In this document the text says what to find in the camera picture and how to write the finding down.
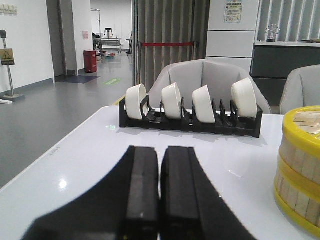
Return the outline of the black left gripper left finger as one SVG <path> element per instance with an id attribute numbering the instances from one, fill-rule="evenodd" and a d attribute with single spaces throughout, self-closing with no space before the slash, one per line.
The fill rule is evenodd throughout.
<path id="1" fill-rule="evenodd" d="M 156 240 L 159 163 L 152 147 L 129 146 L 90 190 L 36 219 L 24 240 Z"/>

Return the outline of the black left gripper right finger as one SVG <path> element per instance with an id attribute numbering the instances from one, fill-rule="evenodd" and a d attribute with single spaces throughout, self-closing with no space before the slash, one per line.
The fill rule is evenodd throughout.
<path id="1" fill-rule="evenodd" d="M 254 239 L 210 182 L 194 148 L 167 148 L 160 189 L 162 240 Z"/>

